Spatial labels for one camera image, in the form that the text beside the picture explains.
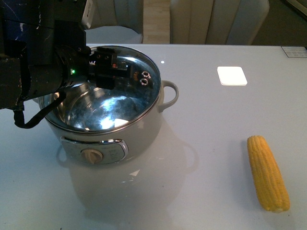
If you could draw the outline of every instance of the pot handle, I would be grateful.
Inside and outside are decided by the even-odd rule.
[[[163,103],[163,102],[162,102],[162,104],[158,105],[158,111],[159,111],[159,113],[163,112],[165,109],[167,109],[168,107],[171,107],[173,104],[175,104],[176,101],[178,100],[178,97],[179,97],[179,89],[178,89],[178,87],[177,87],[174,83],[172,83],[171,81],[163,80],[163,81],[161,81],[161,86],[162,86],[162,90],[163,90],[163,92],[162,92],[163,96],[164,96],[164,88],[165,88],[165,87],[171,87],[172,89],[174,89],[176,95],[175,95],[175,97],[174,97],[173,100],[171,100],[171,101],[169,101],[169,102],[166,102],[166,103]]]

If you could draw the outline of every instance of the floor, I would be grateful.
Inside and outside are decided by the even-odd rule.
[[[169,44],[170,0],[144,0],[145,44]]]

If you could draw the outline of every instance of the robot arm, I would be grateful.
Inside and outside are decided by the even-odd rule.
[[[101,56],[86,46],[84,30],[94,11],[93,0],[0,0],[0,109],[12,109],[18,127],[37,125],[65,99],[64,88],[88,80],[102,88],[114,85],[110,78],[96,79],[89,65]],[[99,71],[110,72],[112,64],[103,63]],[[111,72],[117,75],[116,68]],[[58,100],[24,124],[24,101],[55,92]]]

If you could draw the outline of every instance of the beige chair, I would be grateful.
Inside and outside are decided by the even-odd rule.
[[[268,0],[171,0],[170,43],[251,45]]]
[[[96,0],[89,44],[139,44],[143,42],[143,0]]]

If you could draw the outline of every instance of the corn cob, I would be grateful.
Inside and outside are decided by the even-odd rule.
[[[257,197],[271,212],[287,211],[290,199],[273,153],[262,136],[248,138],[248,156]]]

